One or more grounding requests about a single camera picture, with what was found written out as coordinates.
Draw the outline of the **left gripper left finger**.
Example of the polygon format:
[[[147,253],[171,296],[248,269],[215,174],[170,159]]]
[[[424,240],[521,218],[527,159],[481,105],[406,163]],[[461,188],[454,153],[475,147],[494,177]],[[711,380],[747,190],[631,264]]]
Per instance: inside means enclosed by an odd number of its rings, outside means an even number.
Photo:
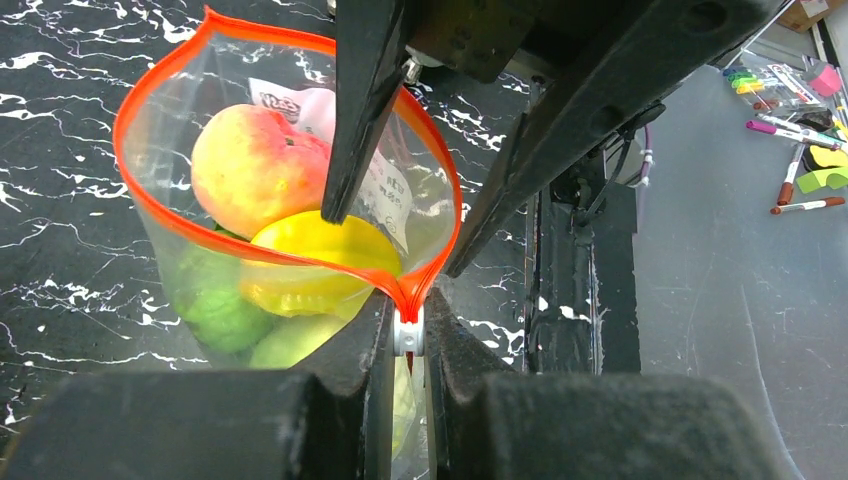
[[[393,302],[374,293],[286,370],[79,376],[10,445],[5,479],[387,479]]]

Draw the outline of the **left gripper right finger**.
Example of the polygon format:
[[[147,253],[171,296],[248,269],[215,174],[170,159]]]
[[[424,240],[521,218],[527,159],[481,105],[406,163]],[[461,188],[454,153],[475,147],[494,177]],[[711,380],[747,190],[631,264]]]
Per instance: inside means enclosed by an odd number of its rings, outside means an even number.
[[[457,319],[423,307],[435,479],[786,479],[726,385],[639,374],[524,374]]]

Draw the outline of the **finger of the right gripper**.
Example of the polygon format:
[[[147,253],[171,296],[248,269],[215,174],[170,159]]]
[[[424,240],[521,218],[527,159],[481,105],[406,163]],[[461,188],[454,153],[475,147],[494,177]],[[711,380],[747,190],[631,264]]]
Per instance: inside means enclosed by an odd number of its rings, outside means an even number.
[[[416,1],[336,3],[336,120],[321,206],[330,223],[352,209],[403,83],[417,13]]]
[[[624,2],[516,119],[465,218],[445,273],[459,276],[531,196],[779,8],[777,1]]]

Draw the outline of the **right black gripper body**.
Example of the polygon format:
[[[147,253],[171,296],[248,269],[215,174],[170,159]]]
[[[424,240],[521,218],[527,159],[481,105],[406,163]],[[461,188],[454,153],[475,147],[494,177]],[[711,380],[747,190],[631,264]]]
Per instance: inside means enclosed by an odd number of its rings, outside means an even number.
[[[659,1],[418,1],[410,80],[450,69],[481,83],[502,72],[578,84]]]

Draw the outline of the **green white cabbage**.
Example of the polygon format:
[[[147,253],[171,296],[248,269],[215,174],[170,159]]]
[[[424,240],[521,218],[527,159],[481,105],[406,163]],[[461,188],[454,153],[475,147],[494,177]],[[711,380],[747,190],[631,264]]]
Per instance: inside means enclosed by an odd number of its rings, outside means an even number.
[[[313,353],[349,323],[334,315],[283,319],[260,340],[248,363],[256,369],[285,369]]]

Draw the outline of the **yellow green starfruit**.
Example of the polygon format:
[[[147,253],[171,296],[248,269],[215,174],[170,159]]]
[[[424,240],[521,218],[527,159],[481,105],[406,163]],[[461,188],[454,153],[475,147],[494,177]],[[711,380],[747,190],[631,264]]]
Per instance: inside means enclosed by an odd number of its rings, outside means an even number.
[[[264,227],[251,243],[288,256],[283,264],[245,260],[241,267],[242,295],[279,316],[350,319],[374,290],[361,274],[402,272],[390,239],[353,215],[332,224],[318,210],[298,213]]]

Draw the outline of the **small orange fruit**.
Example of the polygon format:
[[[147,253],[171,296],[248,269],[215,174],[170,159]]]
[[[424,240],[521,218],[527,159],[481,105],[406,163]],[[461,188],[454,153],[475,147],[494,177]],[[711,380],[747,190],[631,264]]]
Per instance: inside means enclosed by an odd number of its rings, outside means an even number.
[[[193,146],[192,189],[217,224],[251,239],[277,220],[321,206],[330,150],[279,111],[232,105],[207,122]]]

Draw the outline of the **clear zip top bag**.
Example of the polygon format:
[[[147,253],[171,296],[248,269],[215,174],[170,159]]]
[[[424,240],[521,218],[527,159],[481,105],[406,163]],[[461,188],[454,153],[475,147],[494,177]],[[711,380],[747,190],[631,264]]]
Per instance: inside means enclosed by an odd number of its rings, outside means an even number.
[[[113,146],[171,307],[217,368],[289,368],[355,318],[395,331],[455,243],[455,162],[406,90],[352,208],[321,217],[335,147],[336,48],[206,10],[130,90]]]

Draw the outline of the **green bumpy lime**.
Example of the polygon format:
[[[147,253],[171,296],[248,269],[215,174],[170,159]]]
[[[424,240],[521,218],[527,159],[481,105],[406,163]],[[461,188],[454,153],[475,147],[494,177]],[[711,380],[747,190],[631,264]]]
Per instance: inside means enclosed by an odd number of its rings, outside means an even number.
[[[275,326],[275,316],[240,291],[241,260],[191,242],[158,258],[163,290],[177,316],[209,349],[236,354]]]

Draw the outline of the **coloured marker pens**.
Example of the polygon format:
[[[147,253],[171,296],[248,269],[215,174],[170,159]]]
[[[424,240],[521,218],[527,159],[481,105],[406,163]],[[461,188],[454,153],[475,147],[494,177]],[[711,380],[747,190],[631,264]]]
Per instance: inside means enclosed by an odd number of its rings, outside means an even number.
[[[733,93],[752,110],[751,132],[793,145],[786,173],[771,207],[774,216],[843,206],[843,196],[795,201],[794,195],[847,186],[847,125],[826,102],[841,86],[827,63],[805,71],[752,53],[741,54],[721,70]]]

